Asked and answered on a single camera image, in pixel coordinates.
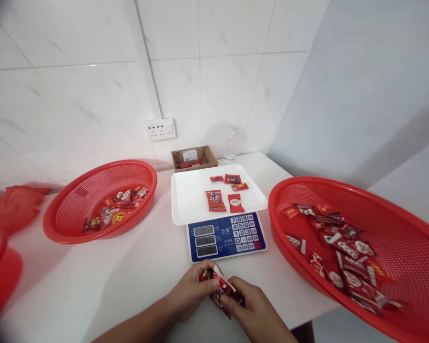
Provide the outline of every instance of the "cardboard box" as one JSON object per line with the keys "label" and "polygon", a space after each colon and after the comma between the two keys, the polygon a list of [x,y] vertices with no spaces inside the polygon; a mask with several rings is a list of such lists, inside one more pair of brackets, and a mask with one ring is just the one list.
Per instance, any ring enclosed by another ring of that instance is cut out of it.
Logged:
{"label": "cardboard box", "polygon": [[[178,169],[176,167],[177,162],[190,162],[196,161],[199,158],[202,158],[203,165]],[[210,146],[206,145],[203,147],[182,149],[177,151],[172,151],[173,159],[173,169],[175,172],[187,172],[189,170],[197,170],[204,168],[217,167],[219,165],[218,160],[210,149]]]}

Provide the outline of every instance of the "scale body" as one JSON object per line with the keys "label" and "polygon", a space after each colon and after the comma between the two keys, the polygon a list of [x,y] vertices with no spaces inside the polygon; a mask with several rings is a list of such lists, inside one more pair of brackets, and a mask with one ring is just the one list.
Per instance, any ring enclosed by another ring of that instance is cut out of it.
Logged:
{"label": "scale body", "polygon": [[191,263],[219,260],[267,249],[256,212],[188,224],[187,241]]}

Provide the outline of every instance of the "plastic bottle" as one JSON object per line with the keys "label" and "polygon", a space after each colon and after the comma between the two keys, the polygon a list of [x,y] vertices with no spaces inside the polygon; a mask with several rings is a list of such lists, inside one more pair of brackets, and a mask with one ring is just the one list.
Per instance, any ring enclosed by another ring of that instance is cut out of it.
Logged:
{"label": "plastic bottle", "polygon": [[232,126],[230,128],[230,135],[227,139],[226,150],[224,152],[224,160],[225,161],[234,161],[237,156],[237,148],[238,148],[238,132],[237,128]]}

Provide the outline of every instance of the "hand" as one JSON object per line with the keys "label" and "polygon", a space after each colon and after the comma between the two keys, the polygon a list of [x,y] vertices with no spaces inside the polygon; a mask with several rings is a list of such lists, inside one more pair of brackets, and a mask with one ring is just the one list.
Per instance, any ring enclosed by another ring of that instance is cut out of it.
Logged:
{"label": "hand", "polygon": [[253,343],[298,343],[259,287],[236,276],[231,277],[229,282],[243,295],[246,307],[225,295],[221,296],[221,304],[239,321]]}
{"label": "hand", "polygon": [[178,321],[184,322],[191,318],[204,297],[220,287],[218,279],[199,282],[204,271],[214,267],[215,263],[211,260],[194,264],[168,294],[167,301],[175,311]]}

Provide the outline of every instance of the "red mesh basket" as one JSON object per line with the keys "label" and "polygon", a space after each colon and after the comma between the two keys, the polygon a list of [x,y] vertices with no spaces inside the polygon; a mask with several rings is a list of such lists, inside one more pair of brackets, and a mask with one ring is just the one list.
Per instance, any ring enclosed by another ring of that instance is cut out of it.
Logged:
{"label": "red mesh basket", "polygon": [[[381,267],[395,285],[379,290],[404,304],[400,312],[386,311],[378,317],[337,290],[308,263],[289,242],[285,231],[307,240],[307,251],[337,263],[334,250],[323,247],[315,229],[304,216],[289,220],[280,212],[292,203],[324,202],[338,209],[365,232],[378,254]],[[429,225],[404,209],[345,183],[313,177],[294,177],[277,184],[269,197],[273,237],[281,253],[312,286],[339,302],[359,318],[400,342],[429,342]]]}
{"label": "red mesh basket", "polygon": [[[151,210],[157,174],[143,161],[123,160],[97,167],[67,185],[51,202],[43,218],[44,233],[62,244],[78,244],[119,236],[135,227]],[[150,188],[133,213],[120,223],[92,234],[82,233],[86,218],[98,217],[108,197],[137,186]]]}

